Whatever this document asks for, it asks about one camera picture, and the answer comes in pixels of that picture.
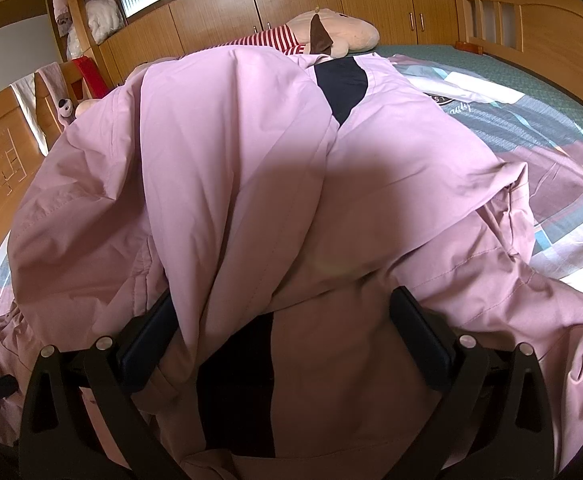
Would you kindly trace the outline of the red cloth on headboard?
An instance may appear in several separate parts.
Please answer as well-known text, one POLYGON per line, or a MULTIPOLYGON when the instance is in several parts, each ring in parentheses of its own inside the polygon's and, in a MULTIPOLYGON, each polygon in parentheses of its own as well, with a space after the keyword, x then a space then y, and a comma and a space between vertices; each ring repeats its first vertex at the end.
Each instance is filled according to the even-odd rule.
POLYGON ((100 70, 92 58, 81 56, 72 60, 74 66, 80 72, 82 79, 86 83, 86 87, 93 99, 102 99, 107 96, 110 88, 101 75, 100 70))

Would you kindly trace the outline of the large plush dog striped shirt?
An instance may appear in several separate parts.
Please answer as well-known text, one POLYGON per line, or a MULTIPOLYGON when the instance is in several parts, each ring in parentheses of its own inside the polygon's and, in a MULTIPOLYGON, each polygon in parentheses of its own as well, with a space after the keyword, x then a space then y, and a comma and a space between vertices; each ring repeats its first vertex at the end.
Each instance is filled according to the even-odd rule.
POLYGON ((226 46, 271 47, 287 55, 323 54, 344 58, 349 53, 373 50, 379 39, 377 28, 361 18, 316 8, 284 25, 226 42, 226 46))

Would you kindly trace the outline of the white towel on headboard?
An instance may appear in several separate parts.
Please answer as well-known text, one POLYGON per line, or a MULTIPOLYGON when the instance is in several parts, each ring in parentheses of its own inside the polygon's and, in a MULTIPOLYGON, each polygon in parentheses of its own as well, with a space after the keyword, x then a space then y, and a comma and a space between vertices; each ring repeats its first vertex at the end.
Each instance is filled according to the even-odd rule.
POLYGON ((21 113, 29 126, 38 149, 46 157, 49 152, 47 140, 43 129, 37 121, 36 93, 34 75, 26 75, 10 85, 14 97, 20 107, 21 113))

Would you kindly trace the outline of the green bed mattress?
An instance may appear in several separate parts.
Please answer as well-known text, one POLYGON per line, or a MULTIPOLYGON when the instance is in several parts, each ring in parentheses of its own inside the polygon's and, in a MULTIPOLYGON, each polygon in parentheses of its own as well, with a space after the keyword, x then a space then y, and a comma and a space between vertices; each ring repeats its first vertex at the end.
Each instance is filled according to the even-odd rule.
POLYGON ((458 72, 465 70, 465 72, 477 74, 549 104, 583 129, 583 102, 581 100, 567 90, 559 88, 557 84, 552 84, 545 78, 534 75, 530 70, 524 70, 499 58, 459 51, 451 46, 438 46, 437 44, 379 46, 374 49, 374 52, 383 58, 401 54, 409 58, 416 58, 416 60, 451 66, 458 72))

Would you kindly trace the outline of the small brown wooden object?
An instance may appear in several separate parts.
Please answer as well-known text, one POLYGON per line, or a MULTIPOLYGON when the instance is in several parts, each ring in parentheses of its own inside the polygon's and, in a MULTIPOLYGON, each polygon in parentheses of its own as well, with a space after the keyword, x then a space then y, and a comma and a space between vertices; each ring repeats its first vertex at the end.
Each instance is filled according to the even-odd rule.
POLYGON ((468 41, 456 41, 454 48, 459 51, 472 53, 475 55, 482 55, 483 48, 479 44, 472 44, 468 41))

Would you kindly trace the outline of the pink hooded jacket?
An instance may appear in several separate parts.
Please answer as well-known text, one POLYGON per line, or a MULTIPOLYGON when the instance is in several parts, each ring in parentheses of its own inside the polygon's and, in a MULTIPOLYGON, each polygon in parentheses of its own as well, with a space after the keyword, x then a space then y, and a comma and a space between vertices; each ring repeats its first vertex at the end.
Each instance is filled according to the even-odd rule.
POLYGON ((14 216, 0 376, 176 332, 135 405, 196 479, 377 479, 436 393, 389 320, 403 285, 456 330, 538 353, 555 464, 583 445, 583 294, 531 268, 528 167, 384 58, 337 119, 322 63, 221 47, 140 70, 60 136, 14 216))

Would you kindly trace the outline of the pink plush toy hanging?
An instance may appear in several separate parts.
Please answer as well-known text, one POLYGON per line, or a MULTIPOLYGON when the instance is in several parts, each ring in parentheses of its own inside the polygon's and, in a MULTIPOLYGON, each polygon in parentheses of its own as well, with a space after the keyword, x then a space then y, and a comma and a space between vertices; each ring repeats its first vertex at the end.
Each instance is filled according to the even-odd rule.
POLYGON ((49 92, 58 122, 62 128, 66 128, 74 121, 75 109, 61 66, 58 63, 48 64, 41 67, 36 73, 41 77, 49 92))

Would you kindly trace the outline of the white plush on shelf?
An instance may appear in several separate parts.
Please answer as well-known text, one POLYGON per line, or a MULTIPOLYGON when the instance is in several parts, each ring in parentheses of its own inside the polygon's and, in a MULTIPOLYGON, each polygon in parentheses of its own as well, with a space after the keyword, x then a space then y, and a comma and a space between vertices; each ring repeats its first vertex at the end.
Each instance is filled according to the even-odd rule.
MULTIPOLYGON (((124 19, 116 0, 87 0, 85 3, 87 24, 96 44, 106 39, 124 26, 124 19)), ((83 55, 78 41, 75 24, 68 31, 67 57, 73 60, 83 55)))

